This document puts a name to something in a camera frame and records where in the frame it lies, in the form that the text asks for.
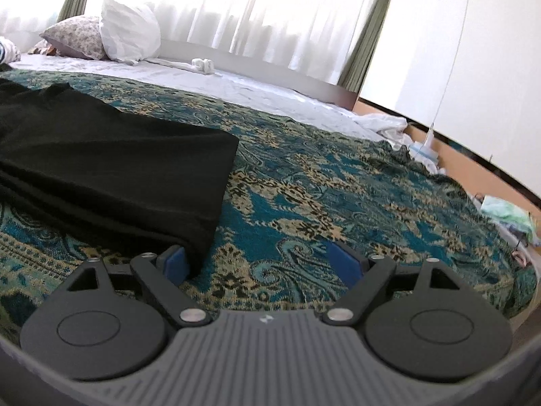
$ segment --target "floral pillow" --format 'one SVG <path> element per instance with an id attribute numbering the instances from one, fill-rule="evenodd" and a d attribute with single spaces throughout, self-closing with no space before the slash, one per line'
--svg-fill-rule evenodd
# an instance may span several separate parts
<path id="1" fill-rule="evenodd" d="M 79 15 L 46 29 L 41 35 L 62 56 L 82 59 L 105 59 L 99 34 L 99 17 Z"/>

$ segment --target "clothing pile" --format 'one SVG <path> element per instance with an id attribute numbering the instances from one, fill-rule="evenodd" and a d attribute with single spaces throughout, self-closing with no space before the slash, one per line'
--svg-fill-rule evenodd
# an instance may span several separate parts
<path id="1" fill-rule="evenodd" d="M 125 256 L 181 245 L 191 276 L 213 242 L 238 143 L 122 113 L 69 84 L 0 79 L 0 198 Z"/>
<path id="2" fill-rule="evenodd" d="M 526 241 L 526 244 L 535 247 L 541 246 L 541 240 L 537 236 L 538 221 L 529 212 L 490 195 L 478 199 L 481 201 L 480 211 L 483 215 L 497 221 L 519 241 Z M 528 259 L 524 252 L 515 250 L 512 255 L 521 266 L 526 267 Z"/>

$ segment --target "blue gripper pad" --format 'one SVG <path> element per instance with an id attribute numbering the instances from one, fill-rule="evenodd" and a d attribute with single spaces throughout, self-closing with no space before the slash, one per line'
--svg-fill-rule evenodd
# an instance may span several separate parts
<path id="1" fill-rule="evenodd" d="M 184 247 L 171 246 L 156 259 L 156 268 L 176 286 L 182 284 L 190 274 L 190 264 Z"/>
<path id="2" fill-rule="evenodd" d="M 370 268 L 368 259 L 342 242 L 327 242 L 327 260 L 348 289 Z"/>

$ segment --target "circular pad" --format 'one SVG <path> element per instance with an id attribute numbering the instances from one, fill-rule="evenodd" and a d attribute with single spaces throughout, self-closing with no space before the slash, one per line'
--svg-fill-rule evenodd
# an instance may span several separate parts
<path id="1" fill-rule="evenodd" d="M 512 341 L 507 320 L 477 295 L 436 291 L 395 299 L 366 320 L 372 351 L 421 380 L 456 382 L 501 360 Z"/>
<path id="2" fill-rule="evenodd" d="M 141 369 L 166 343 L 161 315 L 105 292 L 67 292 L 21 330 L 21 348 L 72 380 L 96 381 Z"/>
<path id="3" fill-rule="evenodd" d="M 95 346 L 111 340 L 120 331 L 118 317 L 103 311 L 83 311 L 66 317 L 58 326 L 58 335 L 67 344 Z"/>

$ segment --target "paisley pattern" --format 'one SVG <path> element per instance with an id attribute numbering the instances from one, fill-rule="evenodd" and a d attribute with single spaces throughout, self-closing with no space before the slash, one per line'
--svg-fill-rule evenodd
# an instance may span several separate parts
<path id="1" fill-rule="evenodd" d="M 326 240 L 418 264 L 446 262 L 506 316 L 536 287 L 454 180 L 429 175 L 405 148 L 346 137 L 287 117 L 101 75 L 12 71 L 31 88 L 69 82 L 126 113 L 221 128 L 240 139 L 220 225 L 202 273 L 182 289 L 211 311 L 322 311 L 345 292 Z M 0 326 L 12 340 L 29 314 L 89 256 L 88 246 L 7 204 L 0 221 Z"/>

